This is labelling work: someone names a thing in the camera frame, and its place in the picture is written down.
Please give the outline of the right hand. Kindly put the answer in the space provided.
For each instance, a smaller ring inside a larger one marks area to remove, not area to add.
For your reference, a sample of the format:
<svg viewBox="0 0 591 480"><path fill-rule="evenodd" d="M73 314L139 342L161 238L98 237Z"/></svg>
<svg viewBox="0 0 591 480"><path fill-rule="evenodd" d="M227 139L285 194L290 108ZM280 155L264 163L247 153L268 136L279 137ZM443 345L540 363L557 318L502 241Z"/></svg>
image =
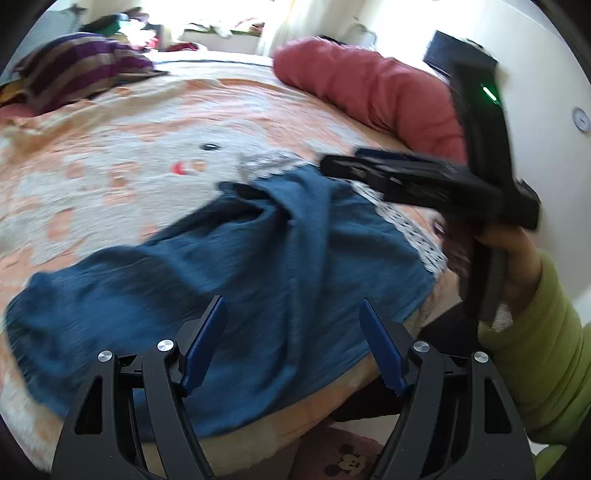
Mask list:
<svg viewBox="0 0 591 480"><path fill-rule="evenodd" d="M442 241L448 267L460 277L467 277L474 237L460 221L451 217L436 217L433 227ZM515 226L491 224L476 240L505 252L501 302L516 320L532 301L540 283L542 262L539 250L526 232Z"/></svg>

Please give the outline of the green right sleeve forearm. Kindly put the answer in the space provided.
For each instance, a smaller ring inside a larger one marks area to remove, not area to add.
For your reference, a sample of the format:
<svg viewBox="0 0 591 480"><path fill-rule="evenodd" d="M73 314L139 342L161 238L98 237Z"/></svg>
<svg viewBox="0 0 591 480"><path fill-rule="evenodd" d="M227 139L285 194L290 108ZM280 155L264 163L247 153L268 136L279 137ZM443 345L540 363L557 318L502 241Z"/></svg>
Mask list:
<svg viewBox="0 0 591 480"><path fill-rule="evenodd" d="M479 340L493 354L529 438L546 448L534 458L541 479L567 452L590 411L590 327L542 253L537 291L501 331L482 323Z"/></svg>

